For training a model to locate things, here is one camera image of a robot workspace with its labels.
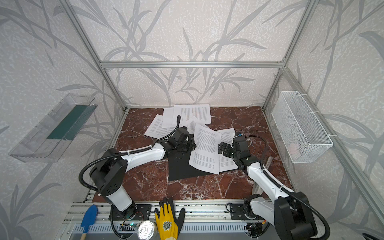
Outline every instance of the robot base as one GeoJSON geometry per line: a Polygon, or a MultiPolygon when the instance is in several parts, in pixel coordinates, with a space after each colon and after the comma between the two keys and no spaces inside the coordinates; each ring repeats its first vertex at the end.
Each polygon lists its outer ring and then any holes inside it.
{"type": "Polygon", "coordinates": [[[123,212],[120,212],[115,205],[112,205],[112,216],[110,214],[108,220],[111,220],[112,217],[113,221],[124,221],[124,218],[127,217],[126,219],[129,220],[145,221],[149,219],[150,213],[150,204],[132,204],[123,212]]]}

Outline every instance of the marble tabletop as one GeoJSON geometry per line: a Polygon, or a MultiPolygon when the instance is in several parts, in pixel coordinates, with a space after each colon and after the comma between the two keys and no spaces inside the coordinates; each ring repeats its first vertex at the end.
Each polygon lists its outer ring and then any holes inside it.
{"type": "MultiPolygon", "coordinates": [[[[268,141],[266,156],[273,158],[269,171],[287,187],[291,187],[276,145],[268,129],[261,107],[211,108],[213,130],[233,127],[244,135],[259,135],[268,141]]],[[[163,114],[162,108],[131,108],[122,127],[115,148],[118,151],[136,149],[153,143],[153,138],[143,135],[156,114],[163,114]]],[[[256,138],[249,139],[251,154],[261,157],[264,143],[256,138]]],[[[191,177],[168,181],[168,160],[149,162],[126,173],[123,186],[134,201],[161,200],[172,197],[186,199],[242,199],[251,195],[253,180],[242,171],[233,170],[219,175],[191,177]]],[[[93,202],[105,202],[95,195],[93,202]]]]}

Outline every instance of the tin can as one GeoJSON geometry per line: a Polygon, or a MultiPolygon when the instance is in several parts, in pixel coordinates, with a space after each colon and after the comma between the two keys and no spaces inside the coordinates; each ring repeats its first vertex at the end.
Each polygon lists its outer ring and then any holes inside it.
{"type": "Polygon", "coordinates": [[[149,240],[152,237],[156,236],[158,233],[156,224],[149,220],[144,221],[140,224],[137,230],[137,237],[140,240],[149,240]]]}

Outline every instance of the wallpaper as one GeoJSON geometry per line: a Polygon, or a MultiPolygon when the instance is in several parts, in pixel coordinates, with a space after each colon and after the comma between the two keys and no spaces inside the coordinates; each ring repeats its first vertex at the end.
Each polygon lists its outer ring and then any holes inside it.
{"type": "Polygon", "coordinates": [[[109,75],[127,106],[262,106],[275,68],[115,68],[109,75]],[[211,76],[206,81],[205,75],[211,76]]]}
{"type": "Polygon", "coordinates": [[[318,5],[289,69],[384,197],[384,1],[318,5]]]}
{"type": "MultiPolygon", "coordinates": [[[[271,115],[281,91],[294,91],[284,76],[273,92],[265,113],[294,189],[302,191],[310,204],[326,218],[331,228],[330,240],[361,240],[362,233],[381,239],[384,236],[381,224],[344,171],[332,148],[312,163],[292,163],[271,115]]],[[[319,227],[319,233],[324,233],[322,226],[319,227]]]]}
{"type": "Polygon", "coordinates": [[[71,0],[103,61],[280,61],[306,0],[71,0]]]}
{"type": "MultiPolygon", "coordinates": [[[[281,61],[307,0],[71,0],[102,61],[281,61]]],[[[110,69],[127,106],[261,106],[274,69],[110,69]]]]}
{"type": "Polygon", "coordinates": [[[77,176],[100,156],[123,111],[56,1],[0,1],[0,238],[54,239],[87,189],[77,176]],[[95,112],[57,163],[8,153],[68,93],[95,112]]]}

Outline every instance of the glove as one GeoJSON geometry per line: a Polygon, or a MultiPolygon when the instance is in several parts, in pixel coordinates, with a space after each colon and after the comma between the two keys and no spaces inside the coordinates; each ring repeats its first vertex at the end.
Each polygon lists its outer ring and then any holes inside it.
{"type": "Polygon", "coordinates": [[[184,223],[185,209],[180,210],[179,218],[175,216],[172,198],[165,197],[159,202],[160,212],[155,209],[155,219],[161,240],[176,240],[184,223]]]}

